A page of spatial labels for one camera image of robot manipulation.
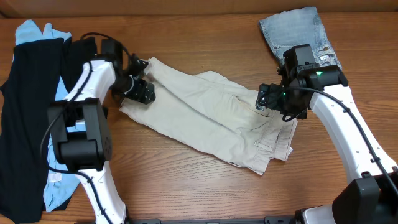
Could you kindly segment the beige khaki shorts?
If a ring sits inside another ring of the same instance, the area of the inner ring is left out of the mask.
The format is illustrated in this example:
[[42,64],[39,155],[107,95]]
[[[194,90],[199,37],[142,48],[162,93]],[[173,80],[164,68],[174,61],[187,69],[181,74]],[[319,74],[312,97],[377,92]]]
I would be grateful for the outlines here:
[[189,75],[155,57],[144,72],[156,99],[148,105],[125,99],[120,110],[134,121],[259,175],[271,159],[288,159],[297,120],[256,109],[257,91],[213,71]]

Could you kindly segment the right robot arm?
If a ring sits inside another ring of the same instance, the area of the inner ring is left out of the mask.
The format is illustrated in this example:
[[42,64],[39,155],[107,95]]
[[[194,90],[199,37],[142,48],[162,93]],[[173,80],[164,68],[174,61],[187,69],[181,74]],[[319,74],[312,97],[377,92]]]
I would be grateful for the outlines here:
[[368,128],[339,66],[320,66],[308,44],[292,47],[283,57],[280,85],[260,85],[256,108],[280,111],[285,122],[306,119],[312,110],[338,151],[348,186],[331,205],[268,216],[265,223],[397,223],[397,163]]

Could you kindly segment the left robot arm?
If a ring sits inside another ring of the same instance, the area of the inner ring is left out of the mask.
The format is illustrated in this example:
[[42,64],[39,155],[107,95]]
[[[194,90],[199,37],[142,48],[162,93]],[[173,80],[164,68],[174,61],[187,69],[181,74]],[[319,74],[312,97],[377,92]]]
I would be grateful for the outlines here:
[[104,35],[101,52],[91,54],[72,91],[47,111],[56,160],[75,175],[95,213],[95,223],[131,223],[110,171],[113,143],[103,102],[108,92],[148,105],[155,87],[144,80],[148,61]]

